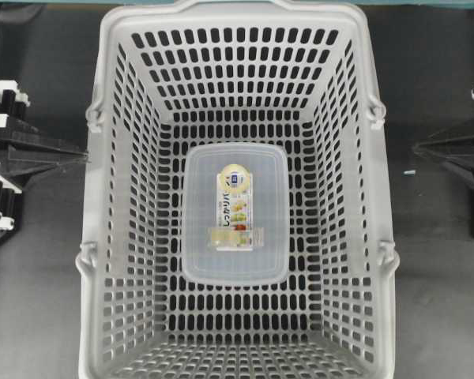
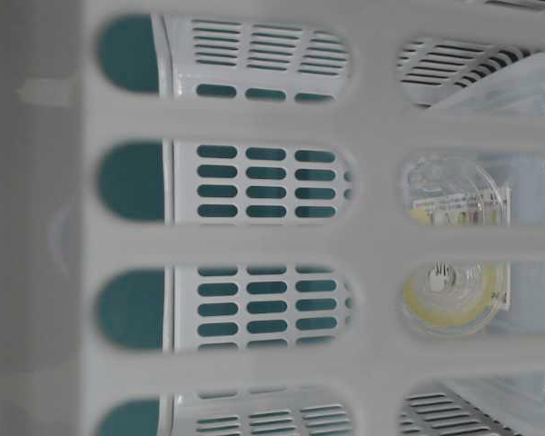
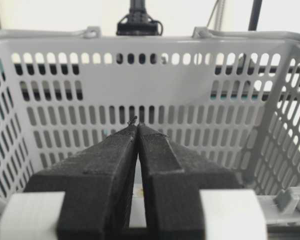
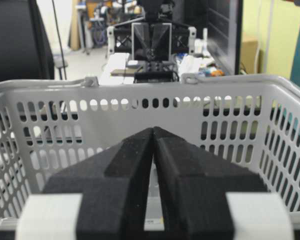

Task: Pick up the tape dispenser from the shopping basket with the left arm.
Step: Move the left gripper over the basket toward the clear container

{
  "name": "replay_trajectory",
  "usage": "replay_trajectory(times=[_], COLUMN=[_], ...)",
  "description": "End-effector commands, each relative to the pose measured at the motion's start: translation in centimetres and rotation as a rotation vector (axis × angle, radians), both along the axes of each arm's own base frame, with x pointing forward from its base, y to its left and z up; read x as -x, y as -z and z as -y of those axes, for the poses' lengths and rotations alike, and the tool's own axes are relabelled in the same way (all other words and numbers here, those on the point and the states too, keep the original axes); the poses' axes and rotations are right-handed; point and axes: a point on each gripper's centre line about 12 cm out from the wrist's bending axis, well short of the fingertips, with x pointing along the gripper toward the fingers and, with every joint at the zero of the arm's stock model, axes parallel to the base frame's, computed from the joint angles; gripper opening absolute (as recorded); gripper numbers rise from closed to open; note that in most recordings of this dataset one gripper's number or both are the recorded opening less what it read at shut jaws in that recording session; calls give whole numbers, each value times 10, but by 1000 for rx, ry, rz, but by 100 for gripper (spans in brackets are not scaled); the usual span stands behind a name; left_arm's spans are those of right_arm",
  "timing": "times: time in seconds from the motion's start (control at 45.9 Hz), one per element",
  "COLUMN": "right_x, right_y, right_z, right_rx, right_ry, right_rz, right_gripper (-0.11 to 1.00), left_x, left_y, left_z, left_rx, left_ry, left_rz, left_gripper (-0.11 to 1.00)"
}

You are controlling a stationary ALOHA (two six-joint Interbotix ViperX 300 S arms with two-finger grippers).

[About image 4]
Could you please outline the opposite arm gripper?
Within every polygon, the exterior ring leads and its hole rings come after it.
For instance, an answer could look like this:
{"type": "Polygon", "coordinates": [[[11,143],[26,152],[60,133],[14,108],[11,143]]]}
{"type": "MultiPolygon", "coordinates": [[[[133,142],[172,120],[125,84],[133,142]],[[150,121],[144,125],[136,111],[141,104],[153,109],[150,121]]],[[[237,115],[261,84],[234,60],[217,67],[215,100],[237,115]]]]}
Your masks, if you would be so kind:
{"type": "Polygon", "coordinates": [[[177,54],[195,54],[197,29],[173,21],[125,21],[107,28],[108,54],[126,53],[141,62],[135,81],[178,81],[177,54]]]}

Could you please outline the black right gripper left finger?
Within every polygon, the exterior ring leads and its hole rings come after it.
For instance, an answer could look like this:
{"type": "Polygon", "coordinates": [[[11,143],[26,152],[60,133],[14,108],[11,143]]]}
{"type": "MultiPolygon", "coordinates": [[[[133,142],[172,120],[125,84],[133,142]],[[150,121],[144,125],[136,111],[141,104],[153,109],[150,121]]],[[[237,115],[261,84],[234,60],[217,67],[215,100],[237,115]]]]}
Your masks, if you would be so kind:
{"type": "Polygon", "coordinates": [[[123,240],[142,237],[153,157],[153,129],[54,175],[26,201],[18,240],[123,240]]]}

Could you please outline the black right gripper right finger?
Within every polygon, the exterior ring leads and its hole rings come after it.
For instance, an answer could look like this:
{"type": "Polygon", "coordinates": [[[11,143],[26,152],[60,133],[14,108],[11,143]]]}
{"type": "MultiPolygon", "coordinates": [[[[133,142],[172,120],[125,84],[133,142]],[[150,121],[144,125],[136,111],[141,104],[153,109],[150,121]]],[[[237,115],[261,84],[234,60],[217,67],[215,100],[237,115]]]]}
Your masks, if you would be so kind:
{"type": "Polygon", "coordinates": [[[189,143],[153,129],[154,155],[165,223],[188,240],[293,240],[295,231],[281,197],[260,176],[189,143]]]}

